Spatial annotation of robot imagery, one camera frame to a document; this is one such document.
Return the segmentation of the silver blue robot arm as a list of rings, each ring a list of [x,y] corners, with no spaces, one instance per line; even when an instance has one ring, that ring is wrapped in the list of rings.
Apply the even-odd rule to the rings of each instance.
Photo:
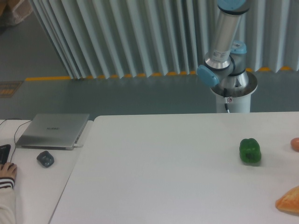
[[[247,47],[244,42],[235,40],[235,35],[241,17],[248,12],[250,5],[250,0],[217,1],[220,13],[215,34],[204,64],[197,68],[197,75],[205,85],[214,87],[229,75],[245,71],[245,66],[237,68],[237,64],[245,62]]]

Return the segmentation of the white sleeved forearm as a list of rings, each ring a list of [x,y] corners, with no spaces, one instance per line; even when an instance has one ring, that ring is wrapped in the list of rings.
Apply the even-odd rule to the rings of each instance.
[[[0,223],[16,223],[14,179],[11,177],[0,178]]]

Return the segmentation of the person's hand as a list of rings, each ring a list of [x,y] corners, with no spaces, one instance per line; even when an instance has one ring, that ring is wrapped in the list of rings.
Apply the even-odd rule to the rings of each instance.
[[[0,177],[1,178],[16,178],[17,175],[17,165],[11,162],[6,162],[0,165]]]

